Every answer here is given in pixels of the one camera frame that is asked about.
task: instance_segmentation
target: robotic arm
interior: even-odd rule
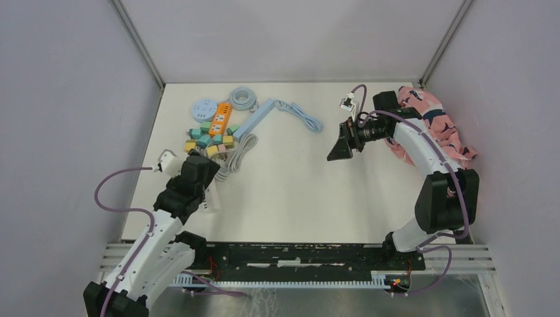
[[[179,231],[205,198],[220,166],[195,151],[182,162],[164,151],[154,171],[171,176],[154,204],[148,225],[123,260],[101,284],[84,291],[88,316],[147,317],[149,309],[171,281],[195,259],[204,259],[206,239]]]
[[[351,159],[352,150],[361,152],[365,143],[391,137],[402,145],[424,175],[425,181],[414,208],[415,218],[388,234],[385,247],[393,252],[414,251],[420,243],[436,233],[462,227],[464,220],[457,190],[464,197],[468,222],[472,224],[476,214],[478,174],[474,170],[460,169],[431,138],[418,111],[399,106],[394,91],[377,94],[373,97],[373,102],[375,110],[386,115],[368,115],[362,119],[366,114],[362,113],[341,123],[338,140],[327,160]],[[347,98],[343,100],[341,107],[351,110],[355,105]],[[454,185],[448,166],[459,179],[460,188]]]

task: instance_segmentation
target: coiled cable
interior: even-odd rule
[[[235,173],[241,168],[241,161],[245,154],[252,148],[257,145],[259,139],[254,134],[246,134],[241,137],[239,140],[239,144],[235,147],[235,149],[225,150],[221,152],[217,152],[212,154],[212,156],[208,157],[212,159],[216,155],[223,154],[223,153],[232,153],[226,159],[224,165],[220,167],[220,170],[214,176],[214,179],[218,180],[219,182],[223,182],[227,179],[230,173]],[[199,150],[199,152],[206,156],[206,151]]]
[[[256,110],[258,107],[257,96],[247,87],[239,87],[229,95],[229,103],[238,111]]]

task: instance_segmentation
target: pink fabric with black pattern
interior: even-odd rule
[[[462,168],[467,168],[471,159],[478,153],[471,147],[464,147],[459,140],[459,132],[449,116],[443,111],[443,106],[433,94],[412,87],[399,88],[399,104],[403,107],[414,107],[424,119],[424,123],[432,137],[443,151],[455,160]],[[394,139],[387,139],[391,151],[405,162],[414,165],[412,160]]]

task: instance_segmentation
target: plug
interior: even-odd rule
[[[344,110],[348,110],[348,111],[352,111],[354,108],[356,108],[356,104],[354,103],[353,92],[349,92],[348,95],[346,95],[346,98],[341,100],[340,108],[343,108]]]
[[[171,177],[181,174],[183,160],[178,158],[171,150],[164,150],[158,159],[159,170]]]

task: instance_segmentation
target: white wall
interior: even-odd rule
[[[476,1],[428,85],[480,155],[475,234],[512,316],[558,316],[560,2]]]
[[[417,81],[462,0],[123,0],[167,83]]]
[[[157,96],[109,1],[0,1],[0,316],[83,316]]]

